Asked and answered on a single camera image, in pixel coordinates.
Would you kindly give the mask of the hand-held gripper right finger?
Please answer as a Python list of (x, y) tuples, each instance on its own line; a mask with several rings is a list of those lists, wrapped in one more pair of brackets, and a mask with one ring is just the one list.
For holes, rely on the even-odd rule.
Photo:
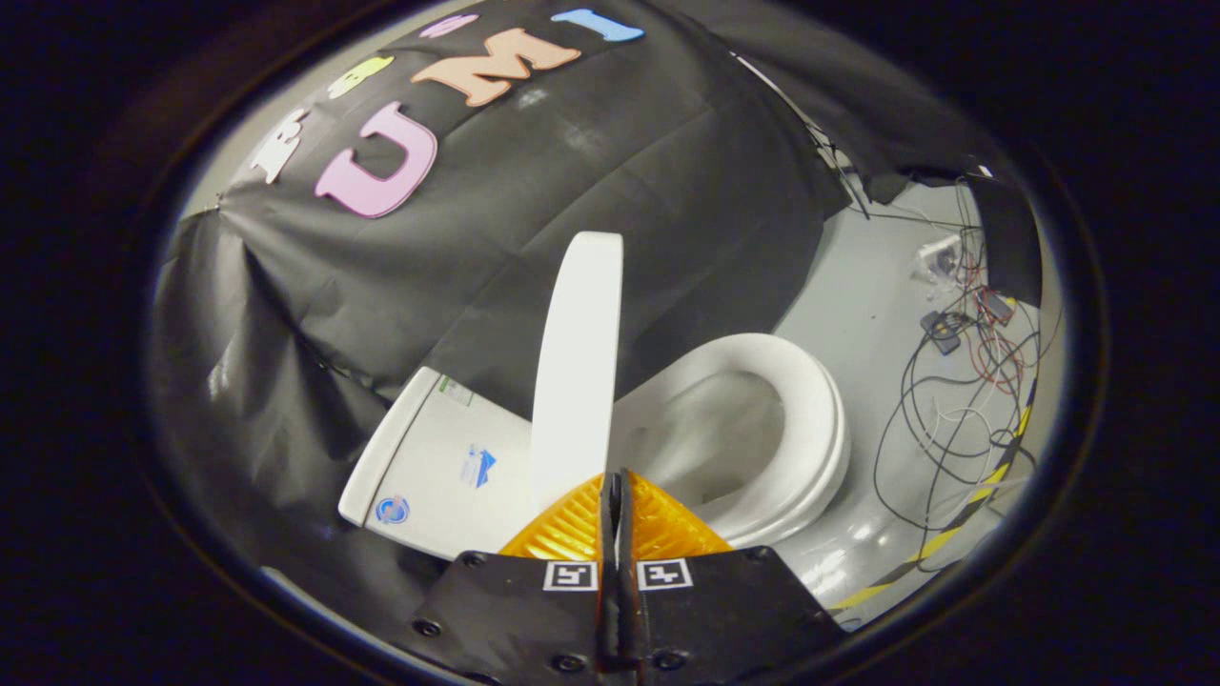
[(780, 552), (734, 548), (619, 472), (619, 666), (631, 682), (760, 682), (845, 640)]

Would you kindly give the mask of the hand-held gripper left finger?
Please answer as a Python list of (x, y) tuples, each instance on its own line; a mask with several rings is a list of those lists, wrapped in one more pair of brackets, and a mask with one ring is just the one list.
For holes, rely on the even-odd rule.
[(411, 616), (411, 653), (454, 680), (604, 681), (616, 651), (616, 478), (589, 491), (593, 559), (461, 553)]

